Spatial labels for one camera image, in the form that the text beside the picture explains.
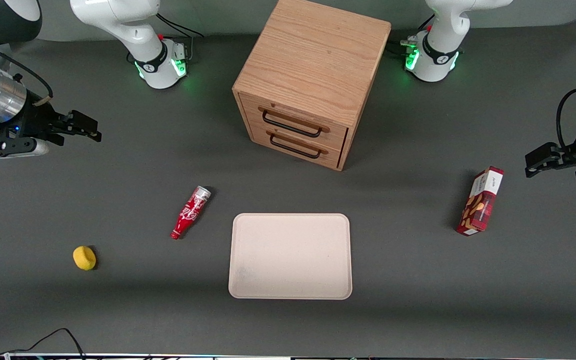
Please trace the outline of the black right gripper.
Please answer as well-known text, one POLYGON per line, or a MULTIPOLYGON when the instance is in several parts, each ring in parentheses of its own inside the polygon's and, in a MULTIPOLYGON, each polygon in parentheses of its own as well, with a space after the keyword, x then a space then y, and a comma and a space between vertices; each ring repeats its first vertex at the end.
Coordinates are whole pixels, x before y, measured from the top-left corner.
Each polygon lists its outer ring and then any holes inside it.
MULTIPOLYGON (((39 97, 9 75, 0 75, 0 158, 40 157, 49 152, 48 143, 64 146, 58 121, 64 116, 52 105, 35 106, 39 97)), ((68 135, 85 136, 101 142, 98 121, 72 110, 65 116, 68 135)))

